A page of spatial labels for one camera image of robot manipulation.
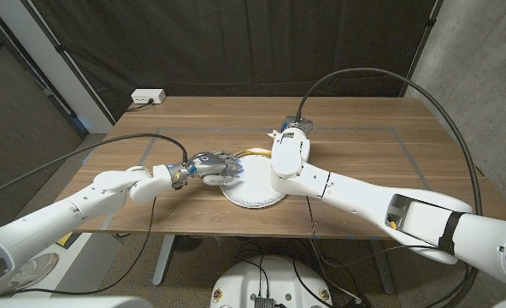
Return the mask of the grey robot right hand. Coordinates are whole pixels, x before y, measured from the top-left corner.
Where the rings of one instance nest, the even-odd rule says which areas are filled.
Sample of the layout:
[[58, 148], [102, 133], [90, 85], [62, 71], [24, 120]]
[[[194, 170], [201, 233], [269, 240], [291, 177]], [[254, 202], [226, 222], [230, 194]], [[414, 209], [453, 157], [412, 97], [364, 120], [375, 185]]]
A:
[[308, 135], [312, 132], [314, 125], [313, 122], [307, 118], [296, 119], [294, 115], [288, 115], [282, 123], [280, 131], [283, 133], [287, 128], [297, 128]]

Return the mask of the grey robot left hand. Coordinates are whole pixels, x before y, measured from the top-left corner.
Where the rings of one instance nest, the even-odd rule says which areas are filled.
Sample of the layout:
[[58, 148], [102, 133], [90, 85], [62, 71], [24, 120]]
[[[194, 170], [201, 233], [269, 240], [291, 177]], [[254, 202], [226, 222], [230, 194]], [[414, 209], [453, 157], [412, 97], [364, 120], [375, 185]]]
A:
[[172, 178], [172, 188], [181, 189], [189, 177], [198, 178], [208, 186], [229, 184], [243, 171], [238, 159], [226, 151], [200, 152], [184, 163], [167, 166]]

